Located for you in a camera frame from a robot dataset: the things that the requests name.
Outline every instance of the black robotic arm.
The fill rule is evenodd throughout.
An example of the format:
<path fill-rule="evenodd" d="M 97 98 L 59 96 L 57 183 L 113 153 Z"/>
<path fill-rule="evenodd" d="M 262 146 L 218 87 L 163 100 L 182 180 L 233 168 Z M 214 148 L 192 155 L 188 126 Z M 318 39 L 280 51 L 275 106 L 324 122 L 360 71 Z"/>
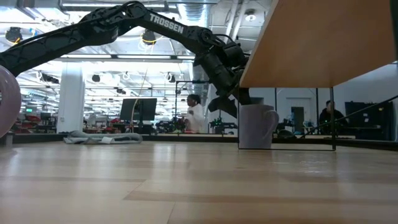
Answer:
<path fill-rule="evenodd" d="M 134 27 L 141 26 L 180 42 L 195 53 L 194 65 L 201 65 L 219 96 L 209 104 L 209 110 L 223 110 L 236 117 L 233 95 L 241 104 L 250 104 L 248 89 L 238 89 L 243 70 L 233 68 L 246 64 L 240 46 L 224 43 L 209 29 L 185 26 L 156 12 L 137 1 L 112 8 L 97 9 L 79 23 L 23 40 L 0 53 L 0 65 L 14 76 L 45 62 L 89 45 L 114 42 Z"/>

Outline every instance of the red object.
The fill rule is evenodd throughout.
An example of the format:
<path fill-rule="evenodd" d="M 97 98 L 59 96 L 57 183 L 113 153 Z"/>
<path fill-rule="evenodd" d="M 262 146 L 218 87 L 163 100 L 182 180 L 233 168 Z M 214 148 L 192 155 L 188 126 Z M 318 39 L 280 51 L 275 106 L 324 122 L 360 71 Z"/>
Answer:
<path fill-rule="evenodd" d="M 15 130 L 14 133 L 16 133 L 16 134 L 30 134 L 32 132 L 29 131 L 28 129 L 18 129 L 18 130 Z"/>
<path fill-rule="evenodd" d="M 22 128 L 34 128 L 34 126 L 30 123 L 22 123 L 21 127 Z"/>
<path fill-rule="evenodd" d="M 111 121 L 111 123 L 120 123 L 120 119 L 119 118 L 115 118 Z"/>
<path fill-rule="evenodd" d="M 27 121 L 33 121 L 33 122 L 40 122 L 40 118 L 36 117 L 36 116 L 32 116 L 32 115 L 25 115 L 25 119 Z"/>

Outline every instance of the pillar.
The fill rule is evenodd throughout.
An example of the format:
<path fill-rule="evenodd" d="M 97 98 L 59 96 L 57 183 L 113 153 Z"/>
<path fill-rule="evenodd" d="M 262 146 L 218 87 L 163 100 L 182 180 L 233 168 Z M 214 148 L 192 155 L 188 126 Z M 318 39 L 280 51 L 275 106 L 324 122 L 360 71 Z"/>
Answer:
<path fill-rule="evenodd" d="M 81 131 L 85 106 L 85 78 L 81 63 L 64 62 L 61 76 L 57 133 Z"/>

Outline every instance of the computer monitor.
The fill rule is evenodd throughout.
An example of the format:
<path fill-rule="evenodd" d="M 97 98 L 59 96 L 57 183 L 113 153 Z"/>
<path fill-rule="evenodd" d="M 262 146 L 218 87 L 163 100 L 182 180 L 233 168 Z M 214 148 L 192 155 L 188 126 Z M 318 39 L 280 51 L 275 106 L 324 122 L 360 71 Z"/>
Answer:
<path fill-rule="evenodd" d="M 120 120 L 130 121 L 132 114 L 132 107 L 134 103 L 136 103 L 136 107 L 134 108 L 134 116 L 133 120 L 140 120 L 140 110 L 142 107 L 142 120 L 143 121 L 153 121 L 155 120 L 155 111 L 156 111 L 156 103 L 157 98 L 144 98 L 144 99 L 123 99 L 122 109 L 120 111 Z"/>
<path fill-rule="evenodd" d="M 44 112 L 41 112 L 41 113 L 40 113 L 40 118 L 41 118 L 42 120 L 49 119 L 49 118 L 51 118 L 51 113 L 44 113 Z"/>

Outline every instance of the fabric on floor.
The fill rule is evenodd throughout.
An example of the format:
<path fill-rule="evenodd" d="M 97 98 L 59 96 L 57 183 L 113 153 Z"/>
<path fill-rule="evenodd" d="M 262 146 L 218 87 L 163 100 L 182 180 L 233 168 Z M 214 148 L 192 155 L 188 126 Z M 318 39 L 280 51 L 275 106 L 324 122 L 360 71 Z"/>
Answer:
<path fill-rule="evenodd" d="M 66 144 L 139 144 L 142 136 L 137 133 L 86 134 L 83 131 L 72 131 L 63 141 Z"/>

